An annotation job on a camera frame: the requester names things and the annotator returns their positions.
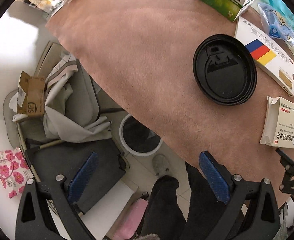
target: sf express box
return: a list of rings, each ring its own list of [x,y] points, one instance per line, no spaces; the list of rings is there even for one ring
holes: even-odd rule
[[[45,78],[32,77],[22,71],[18,86],[17,113],[30,117],[44,115]]]

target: metal bolt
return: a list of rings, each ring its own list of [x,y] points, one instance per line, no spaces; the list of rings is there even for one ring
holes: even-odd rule
[[[28,179],[28,180],[27,180],[27,184],[28,184],[28,185],[31,185],[31,184],[33,184],[33,183],[34,183],[34,179]]]
[[[234,175],[234,180],[235,181],[241,181],[242,180],[242,177],[238,174]]]
[[[64,179],[64,175],[62,175],[62,174],[59,174],[56,176],[57,181],[62,181],[63,179]]]
[[[264,178],[264,183],[269,185],[270,184],[270,179]]]

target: white tile floor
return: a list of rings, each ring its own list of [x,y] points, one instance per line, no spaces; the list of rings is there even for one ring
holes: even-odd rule
[[[119,107],[103,90],[99,92],[98,99],[101,108]],[[126,170],[127,172],[124,177],[126,179],[130,179],[138,186],[137,194],[141,195],[144,191],[147,191],[150,194],[152,187],[157,180],[157,177],[155,176],[152,168],[152,158],[154,155],[147,157],[135,156],[130,154],[122,146],[119,139],[119,126],[122,119],[127,114],[127,112],[123,111],[106,114],[106,116],[109,120],[112,121],[112,138],[116,142],[117,147],[121,148],[125,152],[126,159],[130,165],[130,168],[127,168]],[[175,154],[165,143],[162,144],[156,154],[165,155],[170,162],[172,175],[179,181],[179,188],[177,189],[177,202],[183,212],[184,217],[187,218],[191,190],[188,183],[185,161]]]

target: gray cloth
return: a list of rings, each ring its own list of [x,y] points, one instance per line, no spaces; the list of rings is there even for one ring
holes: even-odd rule
[[[68,80],[73,93],[66,101],[65,115],[84,127],[98,119],[99,104],[89,74],[77,60],[76,63],[78,72]]]
[[[275,235],[273,240],[286,240],[287,238],[288,238],[287,226],[286,226],[286,220],[284,219],[278,233]]]
[[[65,84],[63,88],[58,92],[57,96],[53,101],[51,101],[48,106],[56,110],[61,114],[65,114],[66,101],[72,94],[73,89],[70,84]]]
[[[111,123],[107,121],[107,117],[100,116],[97,121],[82,127],[66,117],[63,113],[52,108],[53,104],[56,105],[54,103],[56,97],[60,94],[60,91],[72,75],[73,71],[66,73],[52,86],[48,93],[43,119],[46,137],[74,143],[111,138],[111,132],[109,131]]]

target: gray slipper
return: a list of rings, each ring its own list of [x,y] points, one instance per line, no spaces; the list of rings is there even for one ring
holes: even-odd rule
[[[159,178],[165,175],[171,176],[170,163],[163,154],[157,154],[152,159],[152,167],[156,173],[156,176]]]

